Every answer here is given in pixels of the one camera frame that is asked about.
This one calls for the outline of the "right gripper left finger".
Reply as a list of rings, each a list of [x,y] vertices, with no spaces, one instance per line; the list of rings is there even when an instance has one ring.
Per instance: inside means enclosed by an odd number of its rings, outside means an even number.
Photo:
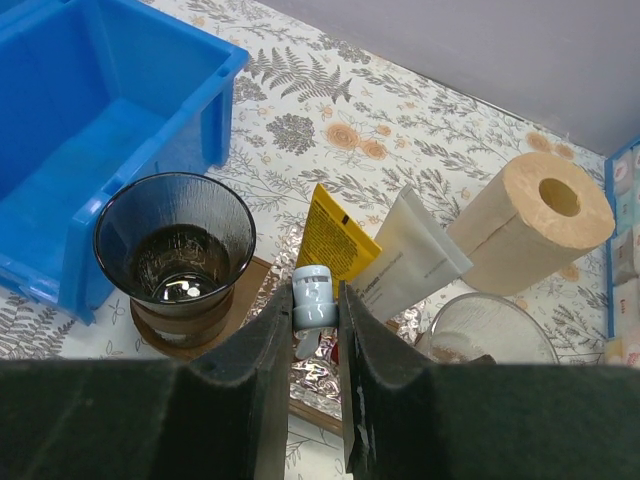
[[[1,365],[5,479],[280,479],[292,293],[191,362]]]

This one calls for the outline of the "light blue toothbrush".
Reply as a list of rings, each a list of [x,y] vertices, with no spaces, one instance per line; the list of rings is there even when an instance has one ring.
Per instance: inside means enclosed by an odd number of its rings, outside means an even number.
[[[319,347],[322,332],[338,326],[330,269],[325,265],[296,268],[292,275],[293,333],[296,360],[306,360]]]

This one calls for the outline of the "clear glass cup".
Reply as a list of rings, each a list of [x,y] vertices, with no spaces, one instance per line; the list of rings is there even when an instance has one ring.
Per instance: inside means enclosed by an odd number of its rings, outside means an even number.
[[[416,343],[438,363],[489,357],[497,364],[557,364],[548,336],[523,309],[502,297],[467,293],[447,302]]]

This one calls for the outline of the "clear acrylic holder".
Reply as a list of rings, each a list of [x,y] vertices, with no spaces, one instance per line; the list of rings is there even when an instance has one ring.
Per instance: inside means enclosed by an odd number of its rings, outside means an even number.
[[[266,306],[277,288],[291,278],[302,241],[304,227],[293,225],[281,239],[280,251],[269,268],[258,290],[256,299],[249,309],[247,321],[255,319]],[[387,325],[405,342],[413,345],[421,335],[421,323],[428,302],[422,300],[393,317]],[[327,415],[337,421],[341,419],[340,382],[338,364],[330,354],[337,344],[337,331],[321,331],[319,347],[309,358],[296,361],[290,370],[290,398],[312,411]]]

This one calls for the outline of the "yellow toothpaste tube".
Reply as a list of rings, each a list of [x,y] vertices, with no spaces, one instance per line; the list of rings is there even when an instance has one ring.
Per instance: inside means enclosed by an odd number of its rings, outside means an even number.
[[[296,267],[324,265],[332,283],[351,282],[381,253],[382,248],[318,183],[308,209]]]

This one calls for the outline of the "white toothpaste tube black cap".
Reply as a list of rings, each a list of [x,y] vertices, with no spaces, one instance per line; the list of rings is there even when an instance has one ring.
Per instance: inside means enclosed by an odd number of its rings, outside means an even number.
[[[380,322],[424,300],[472,267],[409,185],[396,197],[375,242],[381,253],[355,279],[355,289]]]

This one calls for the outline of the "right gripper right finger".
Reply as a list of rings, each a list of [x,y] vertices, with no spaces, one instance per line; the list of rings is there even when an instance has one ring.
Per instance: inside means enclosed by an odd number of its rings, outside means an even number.
[[[437,364],[341,284],[344,457],[356,479],[635,479],[639,373]]]

